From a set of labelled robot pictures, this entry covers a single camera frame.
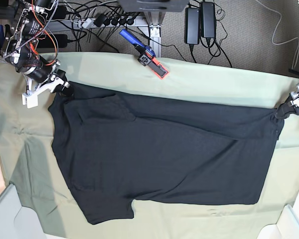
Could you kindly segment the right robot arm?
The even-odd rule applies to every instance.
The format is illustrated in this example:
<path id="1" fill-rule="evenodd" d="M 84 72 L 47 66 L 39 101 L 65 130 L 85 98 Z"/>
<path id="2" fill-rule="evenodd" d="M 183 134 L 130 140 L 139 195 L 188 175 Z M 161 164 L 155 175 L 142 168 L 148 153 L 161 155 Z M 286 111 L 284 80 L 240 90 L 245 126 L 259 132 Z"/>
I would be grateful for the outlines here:
<path id="1" fill-rule="evenodd" d="M 18 21 L 6 31 L 0 62 L 12 65 L 16 72 L 23 75 L 26 80 L 26 96 L 31 94 L 31 89 L 36 93 L 39 90 L 49 90 L 67 97 L 73 94 L 65 72 L 58 69 L 58 59 L 46 60 L 36 50 L 39 42 L 48 38 L 55 55 L 59 53 L 57 39 L 48 29 L 58 5 L 57 0 L 21 0 L 17 12 Z"/>

